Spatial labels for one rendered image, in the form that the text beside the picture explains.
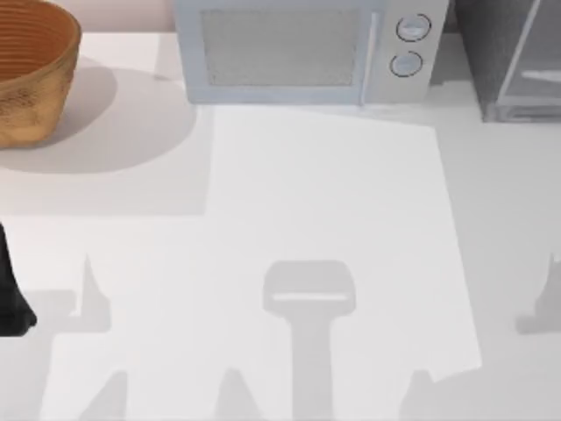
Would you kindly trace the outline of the microwave oven door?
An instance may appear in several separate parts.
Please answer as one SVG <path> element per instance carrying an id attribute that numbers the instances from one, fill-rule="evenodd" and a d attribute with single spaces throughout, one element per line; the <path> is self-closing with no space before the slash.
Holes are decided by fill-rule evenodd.
<path id="1" fill-rule="evenodd" d="M 173 0 L 188 99 L 358 104 L 380 0 Z"/>

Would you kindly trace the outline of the microwave knob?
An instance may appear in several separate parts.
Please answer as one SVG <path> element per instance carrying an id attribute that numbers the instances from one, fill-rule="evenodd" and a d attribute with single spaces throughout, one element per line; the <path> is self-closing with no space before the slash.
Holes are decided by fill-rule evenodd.
<path id="1" fill-rule="evenodd" d="M 407 78 L 417 74 L 423 68 L 423 58 L 416 52 L 408 51 L 396 55 L 389 63 L 393 75 Z"/>
<path id="2" fill-rule="evenodd" d="M 431 21 L 424 14 L 403 17 L 396 26 L 396 34 L 404 42 L 417 42 L 424 39 L 431 30 Z"/>

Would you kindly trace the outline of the pale microwave oven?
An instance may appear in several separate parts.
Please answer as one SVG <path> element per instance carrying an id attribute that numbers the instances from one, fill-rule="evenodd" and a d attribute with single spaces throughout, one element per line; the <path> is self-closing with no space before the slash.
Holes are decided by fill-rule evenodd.
<path id="1" fill-rule="evenodd" d="M 384 6 L 377 16 L 376 44 L 365 105 L 419 102 L 430 85 L 450 0 L 380 1 Z M 396 34 L 399 20 L 418 13 L 430 19 L 430 33 L 417 42 L 402 41 Z M 396 77 L 389 63 L 396 55 L 408 51 L 422 56 L 423 68 L 411 77 Z"/>

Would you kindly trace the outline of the brown woven basket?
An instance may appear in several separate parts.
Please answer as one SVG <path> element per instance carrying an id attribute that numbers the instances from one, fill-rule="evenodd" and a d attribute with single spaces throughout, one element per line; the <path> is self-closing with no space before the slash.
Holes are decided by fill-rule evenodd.
<path id="1" fill-rule="evenodd" d="M 82 41 L 75 16 L 48 0 L 0 0 L 0 148 L 36 146 L 55 131 Z"/>

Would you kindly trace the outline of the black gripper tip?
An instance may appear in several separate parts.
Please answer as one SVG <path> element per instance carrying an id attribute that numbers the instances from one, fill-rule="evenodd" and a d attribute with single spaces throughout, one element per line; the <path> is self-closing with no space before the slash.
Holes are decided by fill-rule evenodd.
<path id="1" fill-rule="evenodd" d="M 23 337 L 37 322 L 16 281 L 5 229 L 0 223 L 0 337 Z"/>

